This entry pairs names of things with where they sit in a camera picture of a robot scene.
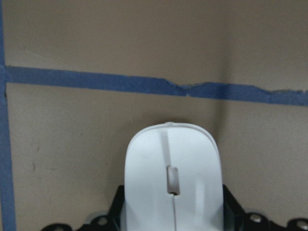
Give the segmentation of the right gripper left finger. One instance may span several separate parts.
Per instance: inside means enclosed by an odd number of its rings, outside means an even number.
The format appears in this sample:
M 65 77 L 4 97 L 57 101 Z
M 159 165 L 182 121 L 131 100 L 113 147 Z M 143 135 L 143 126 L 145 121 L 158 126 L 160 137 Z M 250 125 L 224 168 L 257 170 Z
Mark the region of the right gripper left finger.
M 124 185 L 120 185 L 106 213 L 99 213 L 85 221 L 76 231 L 120 231 L 121 212 L 124 205 Z

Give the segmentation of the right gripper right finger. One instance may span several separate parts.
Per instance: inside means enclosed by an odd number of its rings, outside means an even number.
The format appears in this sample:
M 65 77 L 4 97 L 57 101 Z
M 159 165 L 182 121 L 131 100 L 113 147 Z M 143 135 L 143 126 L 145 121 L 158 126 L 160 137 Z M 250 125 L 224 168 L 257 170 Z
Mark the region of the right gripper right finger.
M 225 231 L 306 231 L 307 218 L 294 218 L 281 226 L 258 212 L 246 212 L 226 185 L 224 196 L 224 230 Z

